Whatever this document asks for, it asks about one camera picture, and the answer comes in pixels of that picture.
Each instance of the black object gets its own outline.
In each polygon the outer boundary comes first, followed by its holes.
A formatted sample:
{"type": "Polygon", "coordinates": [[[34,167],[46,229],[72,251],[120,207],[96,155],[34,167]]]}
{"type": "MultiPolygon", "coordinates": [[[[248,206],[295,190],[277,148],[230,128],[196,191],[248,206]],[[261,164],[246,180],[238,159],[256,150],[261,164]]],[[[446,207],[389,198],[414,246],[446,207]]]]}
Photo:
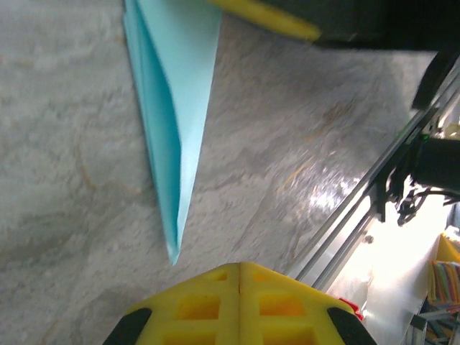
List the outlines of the black object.
{"type": "Polygon", "coordinates": [[[319,44],[335,48],[417,51],[458,50],[460,47],[458,0],[369,0],[372,5],[363,5],[364,2],[352,1],[355,17],[348,20],[356,23],[356,34],[350,40],[334,39],[325,31],[319,44]],[[367,25],[360,31],[357,23],[366,14],[374,21],[374,28],[383,29],[366,33],[366,29],[372,28],[367,25]]]}
{"type": "Polygon", "coordinates": [[[329,308],[328,314],[345,345],[377,345],[355,315],[340,308],[329,308]]]}
{"type": "Polygon", "coordinates": [[[420,185],[460,193],[460,141],[430,138],[423,142],[412,176],[420,185]]]}
{"type": "Polygon", "coordinates": [[[412,327],[416,327],[417,329],[423,330],[426,327],[426,320],[418,315],[414,315],[412,317],[412,321],[410,322],[410,325],[412,327]]]}
{"type": "Polygon", "coordinates": [[[152,311],[148,308],[125,315],[115,326],[103,345],[136,345],[152,311]]]}
{"type": "Polygon", "coordinates": [[[419,143],[423,129],[436,114],[437,109],[430,109],[427,112],[420,112],[420,117],[417,116],[418,118],[413,119],[413,123],[409,124],[411,129],[407,130],[404,137],[400,138],[401,144],[395,148],[392,156],[375,178],[374,183],[377,185],[376,204],[380,221],[385,221],[386,219],[386,203],[388,201],[399,202],[403,197],[404,181],[409,176],[412,167],[414,146],[419,143]]]}
{"type": "Polygon", "coordinates": [[[385,33],[387,0],[262,0],[313,23],[326,40],[373,40],[385,33]]]}
{"type": "Polygon", "coordinates": [[[407,222],[412,221],[415,216],[417,216],[417,212],[423,206],[423,203],[425,203],[426,197],[426,195],[421,197],[415,196],[415,191],[411,190],[397,210],[400,215],[397,220],[397,225],[403,226],[407,222]]]}
{"type": "Polygon", "coordinates": [[[428,66],[422,81],[420,82],[417,94],[415,95],[412,103],[413,109],[426,110],[430,107],[431,102],[433,101],[435,95],[439,92],[439,88],[446,79],[447,75],[455,66],[455,62],[459,56],[460,49],[442,51],[434,57],[428,66]]]}

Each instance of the metal rail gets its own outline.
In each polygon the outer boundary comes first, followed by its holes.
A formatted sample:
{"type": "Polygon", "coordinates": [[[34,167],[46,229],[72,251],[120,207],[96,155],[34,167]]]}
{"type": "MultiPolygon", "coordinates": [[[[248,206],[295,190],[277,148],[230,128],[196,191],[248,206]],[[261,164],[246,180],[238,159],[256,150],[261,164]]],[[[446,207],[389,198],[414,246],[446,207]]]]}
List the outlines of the metal rail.
{"type": "Polygon", "coordinates": [[[385,204],[387,202],[387,180],[396,165],[408,153],[413,140],[430,124],[439,123],[439,119],[452,108],[452,101],[458,98],[460,64],[456,63],[452,71],[444,76],[445,82],[438,87],[434,99],[429,102],[429,109],[418,111],[408,125],[400,132],[389,146],[388,150],[371,167],[368,173],[359,181],[353,191],[344,199],[337,209],[329,216],[322,227],[313,235],[310,241],[302,248],[293,263],[286,269],[285,274],[299,281],[304,281],[305,276],[317,266],[319,262],[321,273],[316,279],[306,283],[319,290],[325,290],[328,282],[334,277],[336,271],[343,264],[344,259],[351,255],[357,247],[357,242],[367,230],[372,219],[379,217],[385,221],[385,204]],[[331,255],[326,251],[339,234],[347,226],[350,219],[356,216],[363,200],[371,198],[371,206],[354,227],[351,233],[340,244],[339,249],[331,255]]]}

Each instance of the black cable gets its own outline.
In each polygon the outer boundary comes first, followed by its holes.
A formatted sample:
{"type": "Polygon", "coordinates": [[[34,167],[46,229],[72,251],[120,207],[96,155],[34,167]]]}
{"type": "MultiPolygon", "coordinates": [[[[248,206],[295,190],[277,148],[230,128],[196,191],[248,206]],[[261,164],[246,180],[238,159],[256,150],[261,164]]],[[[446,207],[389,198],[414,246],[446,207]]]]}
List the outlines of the black cable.
{"type": "Polygon", "coordinates": [[[444,202],[444,206],[454,205],[455,203],[460,203],[460,199],[451,199],[444,202]]]}
{"type": "MultiPolygon", "coordinates": [[[[422,193],[427,193],[429,191],[430,191],[430,188],[427,188],[422,193]]],[[[400,208],[398,210],[400,217],[397,220],[397,225],[403,226],[404,224],[408,223],[409,221],[415,218],[415,216],[417,215],[417,212],[420,210],[422,205],[425,203],[426,197],[427,197],[427,195],[420,195],[420,194],[421,193],[414,195],[414,190],[409,192],[408,196],[401,203],[400,208]]]]}
{"type": "Polygon", "coordinates": [[[447,196],[453,199],[460,199],[460,194],[455,192],[448,192],[446,190],[424,190],[414,195],[416,198],[422,196],[447,196]]]}

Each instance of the black rubber pad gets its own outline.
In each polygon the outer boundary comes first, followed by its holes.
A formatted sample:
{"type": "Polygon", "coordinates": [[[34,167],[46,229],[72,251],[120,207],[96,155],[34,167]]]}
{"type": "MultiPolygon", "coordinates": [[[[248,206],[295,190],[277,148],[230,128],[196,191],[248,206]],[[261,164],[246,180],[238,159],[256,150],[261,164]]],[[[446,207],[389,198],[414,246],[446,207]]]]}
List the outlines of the black rubber pad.
{"type": "Polygon", "coordinates": [[[151,315],[150,309],[143,308],[124,316],[103,345],[136,345],[151,315]]]}
{"type": "Polygon", "coordinates": [[[377,345],[355,315],[340,308],[329,308],[328,314],[345,345],[377,345]]]}

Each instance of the metal rod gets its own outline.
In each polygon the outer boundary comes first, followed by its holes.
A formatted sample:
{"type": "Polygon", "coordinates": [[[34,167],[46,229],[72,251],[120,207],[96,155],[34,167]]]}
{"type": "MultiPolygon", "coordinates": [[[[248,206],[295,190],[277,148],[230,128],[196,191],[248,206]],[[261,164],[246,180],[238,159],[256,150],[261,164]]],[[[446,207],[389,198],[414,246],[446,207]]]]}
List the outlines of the metal rod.
{"type": "Polygon", "coordinates": [[[460,100],[460,89],[457,89],[452,97],[447,101],[446,105],[443,107],[443,113],[440,115],[439,126],[443,127],[444,122],[449,116],[449,114],[455,109],[455,106],[460,100]]]}
{"type": "Polygon", "coordinates": [[[442,96],[447,92],[447,90],[450,90],[452,87],[455,86],[455,83],[459,79],[460,75],[460,69],[459,69],[460,63],[457,60],[454,68],[452,68],[452,71],[447,75],[446,79],[444,82],[441,84],[441,87],[438,90],[438,99],[436,99],[433,104],[436,102],[441,101],[442,96]]]}
{"type": "Polygon", "coordinates": [[[365,194],[362,196],[360,202],[355,203],[350,211],[342,218],[339,224],[334,228],[334,230],[329,234],[329,236],[324,240],[324,243],[319,247],[319,249],[315,252],[315,254],[311,257],[310,260],[305,264],[305,266],[302,268],[302,270],[299,272],[298,276],[296,277],[296,280],[302,280],[308,273],[311,268],[316,265],[318,260],[321,258],[321,255],[324,254],[324,252],[328,249],[328,247],[331,245],[331,243],[336,239],[336,237],[339,235],[340,231],[345,227],[345,225],[348,223],[350,218],[354,215],[354,212],[358,209],[358,207],[361,205],[362,199],[364,199],[365,194]]]}
{"type": "Polygon", "coordinates": [[[355,226],[350,235],[346,238],[345,242],[340,246],[339,250],[332,257],[331,261],[327,264],[326,268],[321,272],[318,279],[313,283],[312,288],[317,290],[324,289],[326,283],[331,279],[335,273],[336,268],[341,264],[343,258],[350,252],[350,249],[358,242],[359,237],[365,232],[367,226],[370,224],[375,215],[375,207],[371,208],[361,218],[359,223],[355,226]]]}
{"type": "Polygon", "coordinates": [[[324,222],[322,227],[313,235],[310,241],[303,247],[297,257],[294,259],[293,263],[286,269],[286,275],[293,276],[296,275],[296,279],[303,279],[306,274],[305,267],[302,267],[305,258],[313,250],[313,248],[319,243],[319,241],[326,235],[328,230],[340,219],[344,212],[351,208],[350,203],[353,202],[355,198],[358,198],[356,203],[360,203],[362,199],[367,195],[369,184],[377,177],[382,167],[387,164],[391,156],[395,153],[396,149],[401,146],[412,133],[412,131],[417,127],[418,123],[426,115],[426,112],[419,111],[409,122],[409,124],[401,131],[397,139],[390,145],[386,153],[381,156],[378,162],[374,163],[371,169],[367,174],[359,181],[353,191],[342,201],[342,203],[336,208],[336,210],[329,216],[329,218],[324,222]]]}

